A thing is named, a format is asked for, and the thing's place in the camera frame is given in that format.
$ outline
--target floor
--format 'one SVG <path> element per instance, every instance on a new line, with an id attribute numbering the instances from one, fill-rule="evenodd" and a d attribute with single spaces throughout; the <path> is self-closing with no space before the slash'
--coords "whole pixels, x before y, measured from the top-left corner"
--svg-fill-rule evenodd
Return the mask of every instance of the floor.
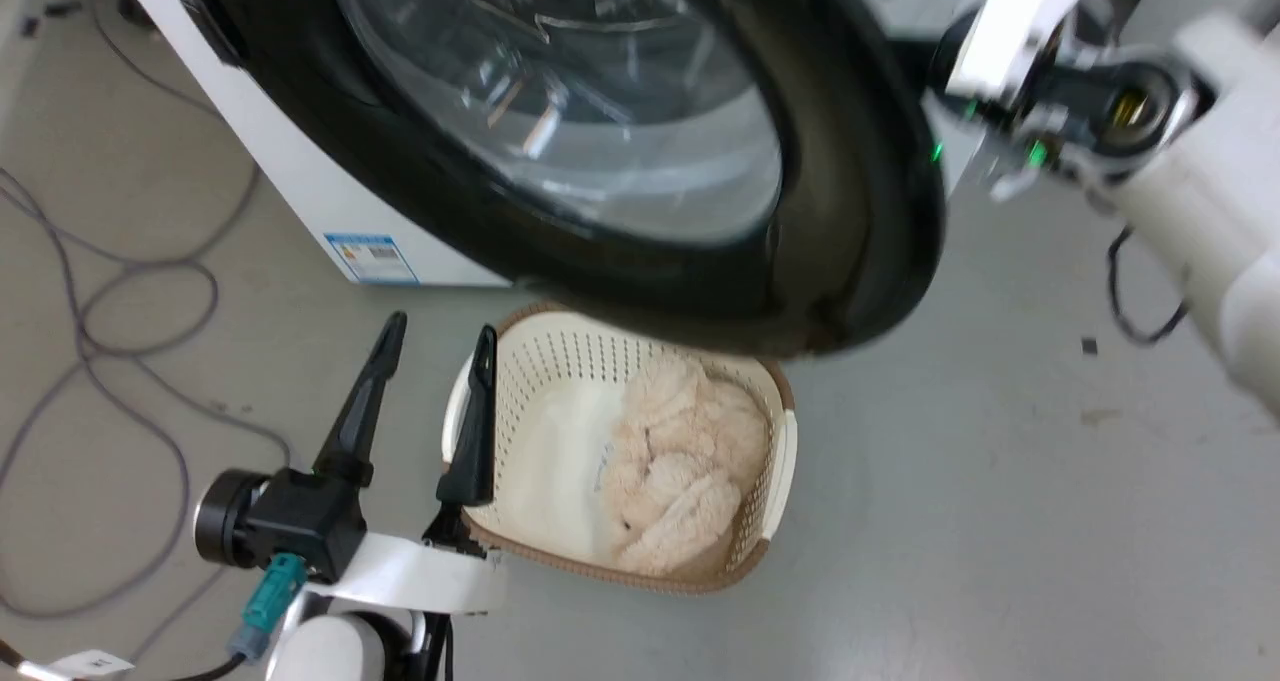
<path id="1" fill-rule="evenodd" d="M 163 40 L 109 29 L 137 63 L 196 93 Z M 70 230 L 136 256 L 196 244 L 229 211 L 250 160 L 229 131 L 140 83 L 86 15 L 45 20 L 0 165 Z M 1280 435 L 1229 389 L 1193 330 L 1134 349 L 1114 330 L 1103 252 L 1119 221 L 1043 188 L 993 206 L 970 180 L 919 312 L 867 349 L 786 370 L 801 447 L 763 565 L 699 599 L 654 597 L 512 562 L 508 603 L 458 626 L 461 678 L 1078 681 L 1280 673 Z M 270 426 L 306 457 L 393 308 L 411 316 L 364 508 L 416 535 L 433 513 L 445 396 L 484 321 L 515 292 L 347 284 L 264 184 L 210 253 L 220 307 L 154 358 L 211 408 Z M 73 253 L 82 288 L 113 268 Z M 1133 248 L 1123 275 L 1152 325 L 1175 298 Z M 0 439 L 72 361 L 54 256 L 0 206 Z M 165 338 L 206 303 L 152 276 L 92 317 L 120 343 Z M 1097 339 L 1097 356 L 1082 338 Z M 219 471 L 269 471 L 260 439 L 211 425 L 132 367 L 105 381 L 173 431 L 198 493 Z M 58 608 L 118 584 L 179 508 L 173 457 L 77 379 L 0 494 L 0 585 Z M 74 621 L 0 614 L 29 655 L 129 654 L 210 567 L 179 544 L 155 580 Z M 253 573 L 219 581 L 166 631 L 140 677 L 216 664 Z M 241 669 L 234 678 L 260 677 Z"/>

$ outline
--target teal connector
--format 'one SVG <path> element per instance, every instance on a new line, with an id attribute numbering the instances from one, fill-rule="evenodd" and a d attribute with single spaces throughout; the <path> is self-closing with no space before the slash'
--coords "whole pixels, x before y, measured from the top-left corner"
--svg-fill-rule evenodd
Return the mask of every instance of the teal connector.
<path id="1" fill-rule="evenodd" d="M 307 565 L 302 557 L 292 553 L 275 554 L 257 590 L 244 604 L 241 627 L 227 644 L 227 650 L 232 655 L 242 654 L 247 663 L 262 658 L 271 644 L 275 625 L 306 582 Z"/>
<path id="2" fill-rule="evenodd" d="M 307 563 L 292 553 L 278 553 L 266 567 L 266 575 L 257 590 L 244 604 L 241 616 L 246 626 L 252 626 L 270 634 L 280 617 L 293 603 L 302 585 L 307 582 Z"/>

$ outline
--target laundry basket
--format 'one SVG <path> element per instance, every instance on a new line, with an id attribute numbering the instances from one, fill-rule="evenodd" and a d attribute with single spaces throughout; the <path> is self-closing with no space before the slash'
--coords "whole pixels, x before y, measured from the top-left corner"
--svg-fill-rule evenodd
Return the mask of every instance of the laundry basket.
<path id="1" fill-rule="evenodd" d="M 687 355 L 708 375 L 754 394 L 769 417 L 764 472 L 744 495 L 723 567 L 698 577 L 658 579 L 612 567 L 599 493 L 622 393 L 649 358 Z M 453 447 L 467 405 L 463 365 L 444 417 L 442 452 Z M 471 535 L 584 576 L 672 594 L 705 594 L 742 580 L 768 549 L 791 489 L 796 416 L 776 364 L 699 352 L 608 326 L 553 303 L 535 303 L 498 326 L 494 502 L 467 511 Z"/>

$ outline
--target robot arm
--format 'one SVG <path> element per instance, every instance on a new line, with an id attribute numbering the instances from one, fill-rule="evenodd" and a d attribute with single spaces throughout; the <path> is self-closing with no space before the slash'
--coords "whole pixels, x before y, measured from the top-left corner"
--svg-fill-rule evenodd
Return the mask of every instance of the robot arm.
<path id="1" fill-rule="evenodd" d="M 1175 47 L 1212 108 L 1100 189 L 1181 287 L 1231 378 L 1280 415 L 1280 52 L 1220 15 Z"/>
<path id="2" fill-rule="evenodd" d="M 310 474 L 223 472 L 196 509 L 195 540 L 212 563 L 269 571 L 282 554 L 302 559 L 307 584 L 275 604 L 250 603 L 228 652 L 266 654 L 278 611 L 280 641 L 268 663 L 274 681 L 451 677 L 454 614 L 502 604 L 507 567 L 483 549 L 462 508 L 493 501 L 497 334 L 485 326 L 467 371 L 466 413 L 436 486 L 439 513 L 421 543 L 367 530 L 358 494 L 371 484 L 370 452 L 384 385 L 396 374 L 408 317 L 397 312 L 379 335 Z M 410 612 L 404 632 L 380 613 L 329 614 L 333 600 Z"/>
<path id="3" fill-rule="evenodd" d="M 996 193 L 1055 172 L 1105 198 L 1164 262 L 1235 381 L 1280 415 L 1280 51 L 1225 15 L 1172 47 L 1087 47 L 1080 0 L 987 0 L 929 84 L 1005 140 Z"/>

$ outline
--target cable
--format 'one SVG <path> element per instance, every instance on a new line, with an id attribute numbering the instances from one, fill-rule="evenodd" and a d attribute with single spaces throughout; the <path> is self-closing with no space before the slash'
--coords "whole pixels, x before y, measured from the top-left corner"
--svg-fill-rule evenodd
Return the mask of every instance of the cable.
<path id="1" fill-rule="evenodd" d="M 1116 326 L 1120 326 L 1120 333 L 1135 346 L 1153 347 L 1178 329 L 1178 325 L 1187 317 L 1188 307 L 1185 302 L 1179 303 L 1169 321 L 1153 333 L 1139 330 L 1138 326 L 1133 325 L 1124 308 L 1120 308 L 1120 248 L 1129 241 L 1129 236 L 1133 236 L 1133 227 L 1124 227 L 1120 236 L 1116 236 L 1116 239 L 1111 242 L 1111 248 L 1107 248 L 1107 301 L 1111 303 L 1111 317 L 1114 317 Z"/>
<path id="2" fill-rule="evenodd" d="M 426 648 L 417 653 L 411 663 L 408 677 L 415 681 L 435 681 L 444 666 L 444 681 L 453 681 L 453 618 L 445 613 L 424 614 L 428 640 Z"/>
<path id="3" fill-rule="evenodd" d="M 97 10 L 97 3 L 93 3 L 93 0 L 88 0 L 87 6 L 88 6 L 90 19 L 93 22 L 93 28 L 97 29 L 97 35 L 102 37 L 102 44 L 106 44 L 106 47 L 111 49 L 111 52 L 114 52 L 115 58 L 119 58 L 119 60 L 124 63 L 125 67 L 129 67 L 129 70 L 132 70 L 134 76 L 138 76 L 138 78 L 146 81 L 146 83 L 151 84 L 156 90 L 161 90 L 161 92 L 164 93 L 169 93 L 170 97 L 178 99 L 178 101 L 180 102 L 186 102 L 187 106 L 192 106 L 196 108 L 196 110 L 209 113 L 210 116 L 215 116 L 215 119 L 218 120 L 223 119 L 223 115 L 215 108 L 210 106 L 210 104 L 200 102 L 197 101 L 197 99 L 192 99 L 187 96 L 187 93 L 182 93 L 179 90 L 173 88 L 172 84 L 166 84 L 164 83 L 164 81 L 156 79 L 155 76 L 151 76 L 146 70 L 142 70 L 142 67 L 138 67 L 137 63 L 133 63 L 128 52 L 124 52 L 124 49 L 116 46 L 115 40 L 111 38 L 111 35 L 106 33 L 106 29 L 102 26 L 102 18 Z"/>
<path id="4" fill-rule="evenodd" d="M 120 49 L 118 44 L 115 44 L 113 38 L 110 38 L 110 35 L 106 33 L 97 14 L 97 6 L 95 5 L 95 3 L 92 3 L 92 0 L 88 3 L 88 6 L 93 26 L 101 35 L 101 38 L 104 40 L 106 46 L 110 47 L 110 51 L 114 52 L 114 55 L 119 58 L 120 61 L 125 63 L 125 67 L 128 67 L 129 70 L 134 72 L 134 74 L 140 76 L 140 78 L 147 81 L 148 84 L 154 84 L 154 87 L 156 87 L 157 90 L 163 90 L 163 92 L 168 93 L 168 96 L 178 99 L 178 101 L 186 102 L 188 104 L 188 106 L 196 108 L 196 110 L 198 111 L 209 113 L 209 115 L 215 116 L 215 119 L 220 120 L 220 116 L 218 115 L 218 111 L 214 110 L 214 108 L 207 106 L 207 104 L 205 102 L 196 101 L 196 99 L 187 97 L 186 93 L 179 92 L 179 90 L 174 90 L 173 87 L 169 87 L 169 84 L 164 84 L 163 81 L 155 79 L 154 76 L 147 74 L 146 70 L 140 69 L 140 67 L 137 67 L 136 63 L 133 63 L 131 58 L 128 58 L 123 52 L 123 49 Z M 58 376 L 54 384 L 50 385 L 49 390 L 46 390 L 45 394 L 40 399 L 37 399 L 36 405 L 31 408 L 27 417 L 23 420 L 23 422 L 20 422 L 18 431 L 15 431 L 8 449 L 5 449 L 3 458 L 0 458 L 0 499 L 3 499 L 3 490 L 5 481 L 9 479 L 9 472 L 13 471 L 14 463 L 19 453 L 22 452 L 23 447 L 28 443 L 31 431 L 35 428 L 36 422 L 45 413 L 46 408 L 49 408 L 51 403 L 61 394 L 61 390 L 67 388 L 68 381 L 70 381 L 81 373 L 83 373 L 84 376 L 87 376 L 93 388 L 104 399 L 108 399 L 108 402 L 113 407 L 123 412 L 123 415 L 128 417 L 131 421 L 137 422 L 138 426 L 141 426 L 146 431 L 150 431 L 152 437 L 160 440 L 160 444 L 170 453 L 170 456 L 173 456 L 174 463 L 177 463 L 178 467 L 179 493 L 182 499 L 179 503 L 179 511 L 174 517 L 174 524 L 169 529 L 169 534 L 160 552 L 156 553 L 146 563 L 142 563 L 142 567 L 138 568 L 136 572 L 133 572 L 133 575 L 125 579 L 122 584 L 115 585 L 113 589 L 109 589 L 105 593 L 96 595 L 86 602 L 59 609 L 33 609 L 29 607 L 24 607 L 18 602 L 15 602 L 9 594 L 6 594 L 3 588 L 0 588 L 0 609 L 4 609 L 5 612 L 24 620 L 59 621 L 59 620 L 77 617 L 82 613 L 96 611 L 110 603 L 114 603 L 119 600 L 122 597 L 132 593 L 133 590 L 147 582 L 160 570 L 160 567 L 169 559 L 169 557 L 177 548 L 183 527 L 186 526 L 187 518 L 189 517 L 191 474 L 187 467 L 187 458 L 183 456 L 180 447 L 177 444 L 177 442 L 174 440 L 173 435 L 169 434 L 169 431 L 165 431 L 146 415 L 131 407 L 127 402 L 120 399 L 115 393 L 113 393 L 113 390 L 110 390 L 104 384 L 104 381 L 97 375 L 95 367 L 96 362 L 101 361 L 101 358 L 119 358 L 119 361 L 125 361 L 131 364 L 132 366 L 137 367 L 137 370 L 140 370 L 143 375 L 151 379 L 151 381 L 155 381 L 155 384 L 159 388 L 164 389 L 165 393 L 168 393 L 172 398 L 178 399 L 178 402 L 186 406 L 187 408 L 192 408 L 192 411 L 196 411 L 197 413 L 212 421 L 224 422 L 224 425 L 250 431 L 250 434 L 269 440 L 269 443 L 274 444 L 274 447 L 280 451 L 284 463 L 292 463 L 293 460 L 292 448 L 289 447 L 288 440 L 285 440 L 283 437 L 280 437 L 275 431 L 271 431 L 270 429 L 266 429 L 265 426 L 256 425 L 256 422 L 247 422 L 244 420 L 233 417 L 230 415 L 221 413 L 211 408 L 206 408 L 196 399 L 182 393 L 182 390 L 178 390 L 173 384 L 169 383 L 169 380 L 165 380 L 164 376 L 157 374 L 154 370 L 154 367 L 151 367 L 146 361 L 146 358 L 165 352 L 165 349 L 174 349 L 189 342 L 201 330 L 204 330 L 204 328 L 209 324 L 209 321 L 216 312 L 219 305 L 218 279 L 214 276 L 212 271 L 210 271 L 209 268 L 204 265 L 202 257 L 205 256 L 206 252 L 210 251 L 210 248 L 214 248 L 215 244 L 219 244 L 221 239 L 224 239 L 225 236 L 230 233 L 233 227 L 236 227 L 238 221 L 242 219 L 248 207 L 248 204 L 251 202 L 253 189 L 256 188 L 260 179 L 261 179 L 261 172 L 259 166 L 255 165 L 250 174 L 248 183 L 244 186 L 243 193 L 238 198 L 234 210 L 224 221 L 221 221 L 219 227 L 215 227 L 212 233 L 207 236 L 207 239 L 197 244 L 197 247 L 193 251 L 166 260 L 138 260 L 124 256 L 124 253 L 115 253 L 108 251 L 102 247 L 99 247 L 99 244 L 93 244 L 92 242 L 90 242 L 90 239 L 84 239 L 83 236 L 73 234 L 69 230 L 63 229 L 63 227 L 59 227 L 58 224 L 55 224 L 55 221 L 51 221 L 49 219 L 44 207 L 41 206 L 41 202 L 37 201 L 35 195 L 28 192 L 26 186 L 23 186 L 17 178 L 14 178 L 13 174 L 9 174 L 9 172 L 0 169 L 0 198 L 4 198 L 4 201 L 9 202 L 10 206 L 17 207 L 18 211 L 23 212 L 23 215 L 28 216 L 29 219 L 36 221 L 36 224 L 40 225 L 41 229 L 45 230 L 45 234 L 49 236 L 50 243 L 54 247 L 54 252 L 58 256 L 67 306 L 69 308 L 69 314 L 74 323 L 73 340 L 77 357 L 77 361 L 73 362 L 72 366 L 69 366 L 65 371 L 63 371 L 63 374 Z M 77 244 L 77 247 L 81 247 L 84 251 L 95 253 L 95 256 L 99 256 L 111 262 L 119 262 L 119 265 L 122 266 L 119 274 L 116 274 L 104 285 L 100 285 L 100 288 L 96 289 L 93 293 L 88 294 L 88 297 L 83 302 L 79 301 L 81 297 L 77 289 L 76 274 L 73 266 L 70 265 L 70 260 L 67 252 L 68 244 Z M 132 280 L 137 280 L 141 276 L 146 276 L 150 274 L 156 274 L 156 271 L 170 271 L 170 270 L 192 271 L 193 274 L 202 276 L 202 279 L 205 279 L 206 283 L 209 284 L 210 288 L 209 306 L 205 308 L 204 312 L 201 312 L 201 316 L 197 317 L 196 323 L 192 326 L 188 326 L 187 330 L 183 330 L 182 333 L 174 335 L 170 339 L 165 339 L 156 344 L 150 344 L 137 348 L 119 347 L 104 343 L 100 339 L 95 338 L 95 335 L 88 329 L 88 316 L 92 312 L 92 308 L 97 306 L 97 303 L 101 303 L 102 300 L 105 300 L 111 292 L 122 288 L 123 285 L 127 285 Z M 192 594 L 184 598 L 173 609 L 173 612 L 170 612 L 164 618 L 164 621 L 161 621 L 161 623 L 154 631 L 151 631 L 151 634 L 147 635 L 147 637 L 142 641 L 142 644 L 138 645 L 138 648 L 132 654 L 131 661 L 134 664 L 141 662 L 142 657 L 151 649 L 151 645 L 154 645 L 156 640 L 159 640 L 160 636 L 164 635 L 164 631 L 169 627 L 170 623 L 173 623 L 173 621 L 175 621 L 178 617 L 186 613 L 188 608 L 195 605 L 197 599 L 202 598 L 211 589 L 211 586 L 216 584 L 216 581 L 223 575 L 223 571 L 224 570 L 219 570 L 212 575 L 210 575 L 210 577 L 206 581 L 204 581 L 200 586 L 197 586 L 197 589 Z M 9 661 L 13 659 L 18 659 L 18 663 L 22 662 L 20 654 L 18 654 L 12 646 L 5 644 L 4 641 L 0 641 L 0 661 L 8 663 Z M 230 673 L 230 671 L 234 669 L 237 666 L 239 666 L 239 663 L 243 663 L 243 658 L 241 658 L 239 661 L 236 661 L 233 658 L 232 662 L 228 663 L 229 666 L 224 664 L 224 667 L 220 667 L 219 669 L 207 672 L 205 675 L 193 676 L 191 678 L 193 680 L 220 678 L 221 676 Z"/>

